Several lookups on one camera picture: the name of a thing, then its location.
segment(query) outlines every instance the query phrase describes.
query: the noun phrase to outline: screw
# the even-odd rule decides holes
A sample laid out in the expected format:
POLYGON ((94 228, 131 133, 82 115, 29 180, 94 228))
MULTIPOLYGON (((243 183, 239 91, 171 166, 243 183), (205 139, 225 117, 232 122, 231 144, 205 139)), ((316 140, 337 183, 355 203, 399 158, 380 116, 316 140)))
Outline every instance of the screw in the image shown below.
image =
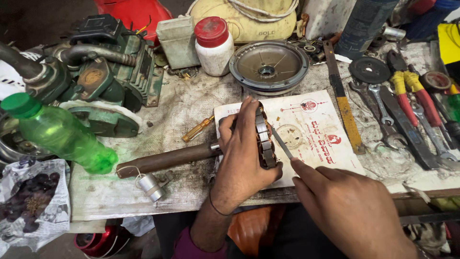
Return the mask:
POLYGON ((74 93, 81 94, 85 91, 85 88, 81 84, 74 86, 74 93))
POLYGON ((98 54, 95 52, 95 51, 91 51, 88 53, 88 57, 90 59, 93 59, 94 61, 96 61, 97 63, 101 63, 102 60, 100 58, 98 58, 98 54))

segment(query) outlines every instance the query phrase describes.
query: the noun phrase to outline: pliers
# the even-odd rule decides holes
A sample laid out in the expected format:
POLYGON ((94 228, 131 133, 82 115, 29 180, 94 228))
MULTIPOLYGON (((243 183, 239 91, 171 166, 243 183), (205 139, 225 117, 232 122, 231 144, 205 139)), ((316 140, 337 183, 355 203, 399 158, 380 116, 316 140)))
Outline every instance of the pliers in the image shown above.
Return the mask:
POLYGON ((423 106, 426 118, 428 119, 430 125, 432 127, 441 126, 441 118, 436 111, 433 100, 420 83, 419 75, 417 74, 415 68, 411 66, 408 70, 404 57, 394 50, 390 50, 388 52, 386 62, 393 73, 393 76, 390 78, 390 82, 395 85, 396 99, 412 125, 417 127, 419 121, 415 117, 407 98, 406 84, 411 88, 412 92, 423 106))

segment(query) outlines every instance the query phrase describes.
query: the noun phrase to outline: bolt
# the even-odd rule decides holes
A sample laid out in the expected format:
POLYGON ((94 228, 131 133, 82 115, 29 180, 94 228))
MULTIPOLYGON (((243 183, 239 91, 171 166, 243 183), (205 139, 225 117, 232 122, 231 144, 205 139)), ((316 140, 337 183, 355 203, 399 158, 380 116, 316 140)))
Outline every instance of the bolt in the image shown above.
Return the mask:
POLYGON ((81 94, 83 91, 85 91, 85 88, 81 84, 74 86, 74 93, 81 94))
POLYGON ((51 63, 53 63, 53 61, 54 61, 53 57, 46 57, 45 58, 45 63, 47 63, 47 64, 51 64, 51 63))
POLYGON ((95 52, 95 51, 91 51, 88 53, 88 57, 90 59, 93 59, 94 61, 96 61, 97 63, 101 63, 102 60, 98 57, 98 54, 95 52))

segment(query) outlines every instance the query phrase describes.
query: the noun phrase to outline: white plastic jar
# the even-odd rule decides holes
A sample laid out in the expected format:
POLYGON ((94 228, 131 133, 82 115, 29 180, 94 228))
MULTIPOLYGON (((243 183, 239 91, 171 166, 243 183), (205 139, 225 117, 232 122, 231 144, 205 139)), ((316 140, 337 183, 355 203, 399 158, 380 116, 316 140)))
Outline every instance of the white plastic jar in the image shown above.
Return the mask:
POLYGON ((235 47, 227 22, 217 16, 204 18, 196 24, 195 36, 196 53, 204 71, 214 77, 228 74, 235 47))

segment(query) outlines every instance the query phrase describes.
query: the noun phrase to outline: green bottle cap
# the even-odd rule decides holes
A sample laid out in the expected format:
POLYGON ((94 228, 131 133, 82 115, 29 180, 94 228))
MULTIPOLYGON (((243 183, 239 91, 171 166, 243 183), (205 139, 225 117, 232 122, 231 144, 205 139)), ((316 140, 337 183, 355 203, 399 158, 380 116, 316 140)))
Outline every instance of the green bottle cap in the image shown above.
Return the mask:
POLYGON ((26 93, 16 93, 6 97, 0 104, 1 108, 14 118, 30 118, 42 107, 41 103, 26 93))

